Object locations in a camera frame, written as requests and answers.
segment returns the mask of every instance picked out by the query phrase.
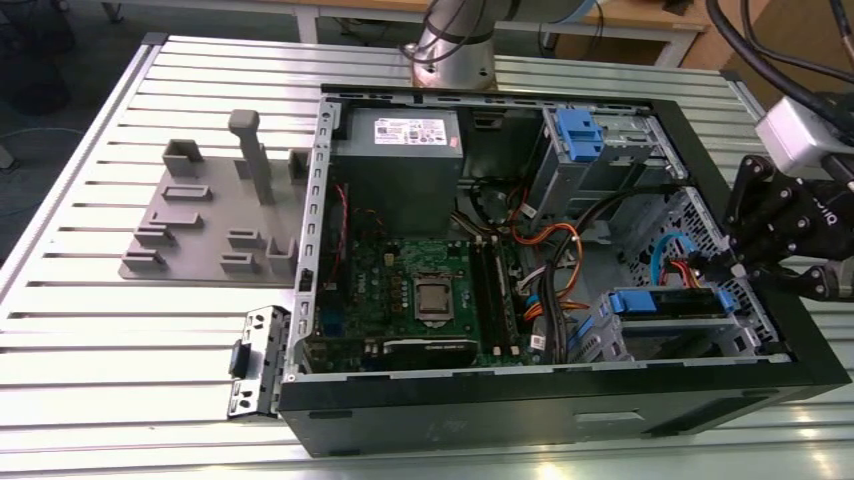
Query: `metal bracket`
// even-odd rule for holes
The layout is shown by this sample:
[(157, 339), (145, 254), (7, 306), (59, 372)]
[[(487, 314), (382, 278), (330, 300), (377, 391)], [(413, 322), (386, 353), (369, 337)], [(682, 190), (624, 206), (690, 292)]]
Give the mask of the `metal bracket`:
[(278, 386), (287, 345), (291, 313), (270, 306), (246, 315), (243, 335), (231, 352), (229, 374), (235, 379), (229, 400), (229, 419), (278, 418)]

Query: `blue cable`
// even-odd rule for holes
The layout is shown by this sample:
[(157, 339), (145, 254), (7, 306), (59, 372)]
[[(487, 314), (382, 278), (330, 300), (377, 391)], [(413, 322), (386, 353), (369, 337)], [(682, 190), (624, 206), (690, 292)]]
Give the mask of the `blue cable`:
[(678, 238), (682, 241), (682, 247), (689, 251), (689, 253), (697, 251), (697, 245), (689, 238), (689, 236), (682, 232), (672, 232), (665, 234), (658, 243), (656, 244), (656, 249), (653, 250), (653, 258), (650, 260), (650, 276), (653, 277), (653, 285), (658, 285), (658, 277), (662, 272), (662, 255), (665, 254), (665, 250), (668, 248), (668, 243), (670, 240)]

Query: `table leg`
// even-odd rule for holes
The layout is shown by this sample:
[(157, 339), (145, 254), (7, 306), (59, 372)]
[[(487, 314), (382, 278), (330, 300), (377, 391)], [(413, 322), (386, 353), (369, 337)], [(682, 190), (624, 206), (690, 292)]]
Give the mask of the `table leg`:
[(122, 16), (122, 4), (102, 2), (102, 8), (110, 19), (110, 23), (122, 23), (124, 16)]
[(301, 43), (318, 42), (318, 7), (298, 6), (294, 7), (297, 12), (297, 26), (299, 28)]

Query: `gray plastic holder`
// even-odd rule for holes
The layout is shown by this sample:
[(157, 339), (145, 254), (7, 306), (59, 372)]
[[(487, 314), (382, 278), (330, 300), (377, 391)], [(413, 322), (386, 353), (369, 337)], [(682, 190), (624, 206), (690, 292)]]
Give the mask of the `gray plastic holder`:
[(269, 160), (259, 122), (258, 112), (233, 112), (242, 158), (205, 157), (194, 140), (170, 141), (123, 278), (294, 286), (306, 182), (293, 177), (305, 167), (291, 165), (294, 153)]

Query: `slotted aluminum worktable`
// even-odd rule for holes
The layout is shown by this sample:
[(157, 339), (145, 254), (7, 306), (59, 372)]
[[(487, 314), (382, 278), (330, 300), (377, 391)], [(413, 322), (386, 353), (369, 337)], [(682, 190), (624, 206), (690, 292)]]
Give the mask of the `slotted aluminum worktable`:
[[(498, 79), (509, 90), (677, 100), (730, 179), (762, 152), (758, 112), (716, 73), (501, 57)], [(385, 49), (187, 37), (141, 48), (0, 276), (0, 472), (207, 479), (227, 464), (277, 480), (850, 477), (854, 387), (696, 437), (338, 460), (311, 459), (283, 423), (225, 422), (243, 314), (291, 296), (126, 281), (119, 256), (170, 138), (237, 155), (229, 113), (255, 109), (283, 159), (311, 144), (325, 82), (409, 85), (410, 73)], [(854, 369), (854, 307), (808, 306)]]

